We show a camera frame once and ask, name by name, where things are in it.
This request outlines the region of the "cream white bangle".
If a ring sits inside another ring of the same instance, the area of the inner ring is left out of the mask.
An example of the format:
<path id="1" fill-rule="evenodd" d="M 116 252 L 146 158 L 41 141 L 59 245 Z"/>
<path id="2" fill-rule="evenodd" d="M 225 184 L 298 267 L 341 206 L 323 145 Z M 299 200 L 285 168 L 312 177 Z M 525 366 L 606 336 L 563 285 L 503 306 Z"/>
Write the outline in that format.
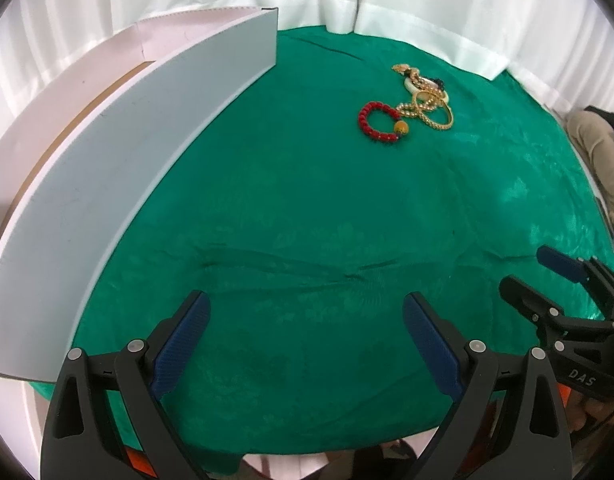
<path id="1" fill-rule="evenodd" d="M 403 80 L 403 84 L 405 85 L 405 88 L 409 91 L 411 96 L 413 96 L 414 93 L 417 93 L 419 91 L 427 91 L 432 92 L 434 96 L 438 96 L 446 104 L 449 103 L 448 93 L 444 88 L 441 88 L 441 86 L 437 84 L 437 82 L 434 80 L 420 76 L 414 78 L 406 77 Z"/>

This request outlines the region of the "beige cushion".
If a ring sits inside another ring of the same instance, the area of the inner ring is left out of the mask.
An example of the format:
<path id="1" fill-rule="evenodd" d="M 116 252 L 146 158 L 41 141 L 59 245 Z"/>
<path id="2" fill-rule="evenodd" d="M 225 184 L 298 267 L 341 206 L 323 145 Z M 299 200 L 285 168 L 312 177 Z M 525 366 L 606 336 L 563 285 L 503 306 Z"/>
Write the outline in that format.
<path id="1" fill-rule="evenodd" d="M 576 110 L 566 119 L 565 131 L 600 188 L 614 232 L 614 129 L 598 114 Z"/>

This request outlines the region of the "green satin cloth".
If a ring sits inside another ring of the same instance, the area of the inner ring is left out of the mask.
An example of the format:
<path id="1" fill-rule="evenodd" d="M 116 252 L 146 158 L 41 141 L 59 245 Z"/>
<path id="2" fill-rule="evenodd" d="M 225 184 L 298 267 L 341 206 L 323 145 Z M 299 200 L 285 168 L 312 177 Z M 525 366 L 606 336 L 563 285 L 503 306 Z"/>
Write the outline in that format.
<path id="1" fill-rule="evenodd" d="M 437 82 L 413 96 L 406 77 Z M 121 237 L 75 345 L 115 351 L 185 296 L 211 320 L 164 408 L 194 460 L 360 448 L 437 426 L 450 401 L 403 326 L 421 292 L 498 352 L 536 342 L 499 296 L 514 275 L 596 318 L 543 268 L 548 245 L 614 250 L 560 125 L 508 73 L 402 42 L 280 32 L 277 64 L 188 147 Z"/>

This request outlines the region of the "white curtain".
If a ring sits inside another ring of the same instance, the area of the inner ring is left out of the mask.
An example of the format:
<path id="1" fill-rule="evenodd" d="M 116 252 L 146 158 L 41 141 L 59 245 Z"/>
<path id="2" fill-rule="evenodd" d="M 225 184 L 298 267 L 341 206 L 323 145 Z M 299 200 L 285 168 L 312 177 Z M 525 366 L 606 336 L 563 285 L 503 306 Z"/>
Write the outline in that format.
<path id="1" fill-rule="evenodd" d="M 413 44 L 492 79 L 509 72 L 558 113 L 614 110 L 614 29 L 595 0 L 11 0 L 0 16 L 0 137 L 66 68 L 151 16 L 272 6 L 283 29 Z"/>

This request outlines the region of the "white cardboard tray box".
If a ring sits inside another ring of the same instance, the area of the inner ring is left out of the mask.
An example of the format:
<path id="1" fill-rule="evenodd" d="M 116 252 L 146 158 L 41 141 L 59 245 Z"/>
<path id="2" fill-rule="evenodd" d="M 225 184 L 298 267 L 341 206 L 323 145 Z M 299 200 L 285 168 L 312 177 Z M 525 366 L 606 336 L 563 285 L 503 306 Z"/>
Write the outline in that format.
<path id="1" fill-rule="evenodd" d="M 0 376 L 54 382 L 147 197 L 277 58 L 274 8 L 170 14 L 144 28 L 145 67 L 60 144 L 0 238 Z"/>

